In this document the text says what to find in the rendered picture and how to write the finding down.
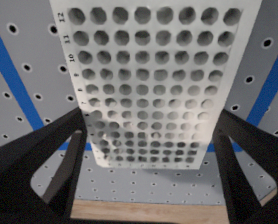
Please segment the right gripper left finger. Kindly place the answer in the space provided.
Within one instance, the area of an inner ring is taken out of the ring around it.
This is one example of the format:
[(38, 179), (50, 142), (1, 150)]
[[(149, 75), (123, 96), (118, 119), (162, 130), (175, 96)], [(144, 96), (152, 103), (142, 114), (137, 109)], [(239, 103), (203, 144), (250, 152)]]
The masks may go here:
[[(31, 187), (32, 176), (70, 136), (63, 160), (42, 200)], [(0, 146), (0, 212), (70, 218), (87, 136), (78, 106), (53, 122)]]

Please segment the blue tape outline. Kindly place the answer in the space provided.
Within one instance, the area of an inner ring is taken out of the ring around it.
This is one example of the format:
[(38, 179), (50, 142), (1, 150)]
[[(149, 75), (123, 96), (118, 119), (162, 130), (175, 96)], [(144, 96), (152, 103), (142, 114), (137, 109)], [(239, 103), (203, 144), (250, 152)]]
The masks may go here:
[[(0, 72), (9, 86), (12, 94), (29, 121), (33, 130), (44, 126), (10, 56), (0, 37)], [(246, 119), (254, 126), (258, 126), (269, 105), (278, 91), (278, 56), (275, 63)], [(233, 148), (235, 152), (242, 152), (243, 149), (235, 142)]]

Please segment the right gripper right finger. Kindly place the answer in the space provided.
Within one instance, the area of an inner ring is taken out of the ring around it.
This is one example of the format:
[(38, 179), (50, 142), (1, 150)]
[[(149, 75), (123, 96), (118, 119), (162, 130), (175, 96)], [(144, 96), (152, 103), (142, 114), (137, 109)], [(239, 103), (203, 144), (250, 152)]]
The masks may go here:
[[(224, 108), (212, 137), (229, 224), (278, 224), (278, 137)], [(229, 137), (276, 183), (277, 193), (263, 206), (240, 167)]]

